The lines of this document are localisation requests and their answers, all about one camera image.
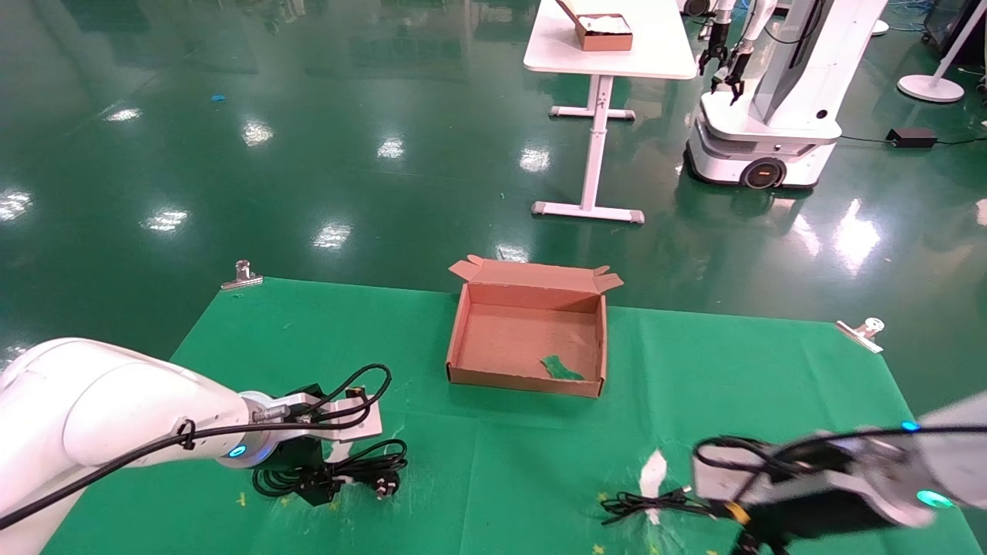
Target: small cardboard box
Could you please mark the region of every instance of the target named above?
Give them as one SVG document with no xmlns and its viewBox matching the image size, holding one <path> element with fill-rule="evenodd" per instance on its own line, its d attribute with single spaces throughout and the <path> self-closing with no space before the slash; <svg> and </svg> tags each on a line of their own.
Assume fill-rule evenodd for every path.
<svg viewBox="0 0 987 555">
<path fill-rule="evenodd" d="M 446 371 L 452 383 L 599 397 L 607 375 L 607 302 L 622 285 L 587 270 L 482 259 L 449 269 L 464 279 Z M 583 379 L 556 379 L 557 356 Z"/>
<path fill-rule="evenodd" d="M 579 46 L 586 51 L 604 50 L 630 50 L 634 43 L 634 33 L 631 26 L 627 25 L 624 16 L 616 13 L 583 13 L 579 11 L 579 6 L 574 5 L 574 0 L 556 0 L 562 6 L 563 11 L 569 19 L 575 23 L 575 35 L 579 39 Z M 602 17 L 618 18 L 624 22 L 627 28 L 626 33 L 596 33 L 586 28 L 581 18 L 597 19 Z"/>
</svg>

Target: green cloth scrap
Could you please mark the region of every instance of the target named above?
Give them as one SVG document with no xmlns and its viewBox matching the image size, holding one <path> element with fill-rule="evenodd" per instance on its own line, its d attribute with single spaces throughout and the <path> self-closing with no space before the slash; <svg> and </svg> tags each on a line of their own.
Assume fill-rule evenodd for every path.
<svg viewBox="0 0 987 555">
<path fill-rule="evenodd" d="M 566 365 L 562 364 L 562 361 L 559 360 L 558 355 L 542 358 L 542 364 L 552 374 L 552 377 L 556 379 L 586 379 L 582 377 L 582 374 L 566 368 Z"/>
</svg>

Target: black power adapter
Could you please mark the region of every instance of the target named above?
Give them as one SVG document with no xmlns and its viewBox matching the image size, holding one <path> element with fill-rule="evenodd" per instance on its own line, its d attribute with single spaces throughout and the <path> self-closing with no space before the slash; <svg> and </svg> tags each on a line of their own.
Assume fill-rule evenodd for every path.
<svg viewBox="0 0 987 555">
<path fill-rule="evenodd" d="M 932 148 L 939 142 L 935 132 L 925 127 L 892 127 L 884 139 L 895 148 Z"/>
</svg>

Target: table foot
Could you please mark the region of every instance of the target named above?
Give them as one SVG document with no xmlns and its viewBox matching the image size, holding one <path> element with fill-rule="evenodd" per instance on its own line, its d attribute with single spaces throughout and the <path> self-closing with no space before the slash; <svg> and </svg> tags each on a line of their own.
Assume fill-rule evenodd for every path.
<svg viewBox="0 0 987 555">
<path fill-rule="evenodd" d="M 645 223 L 645 213 L 640 210 L 624 210 L 623 208 L 603 208 L 595 206 L 583 210 L 578 204 L 562 204 L 559 202 L 537 201 L 531 206 L 533 214 L 555 214 L 559 216 L 578 216 L 596 219 L 616 219 L 632 223 Z"/>
<path fill-rule="evenodd" d="M 552 106 L 549 110 L 550 116 L 573 116 L 576 118 L 592 118 L 593 109 L 577 108 L 574 106 Z M 633 110 L 608 110 L 607 119 L 635 119 Z"/>
</svg>

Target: green tablecloth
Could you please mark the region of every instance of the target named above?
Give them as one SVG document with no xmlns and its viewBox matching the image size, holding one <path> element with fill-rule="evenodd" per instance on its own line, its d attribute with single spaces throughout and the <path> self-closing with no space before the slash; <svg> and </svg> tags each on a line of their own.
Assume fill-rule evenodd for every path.
<svg viewBox="0 0 987 555">
<path fill-rule="evenodd" d="M 698 439 L 788 440 L 895 425 L 910 413 L 883 359 L 832 324 L 610 308 L 600 399 L 451 385 L 455 295 L 268 278 L 220 292 L 173 362 L 236 390 L 338 385 L 394 370 L 384 437 L 410 446 L 398 496 L 362 486 L 331 506 L 256 494 L 212 461 L 124 470 L 91 488 L 46 553 L 725 555 L 734 522 L 664 514 L 600 525 L 601 494 L 636 491 L 660 448 L 688 483 Z M 794 554 L 979 553 L 959 511 L 921 530 L 793 546 Z"/>
</svg>

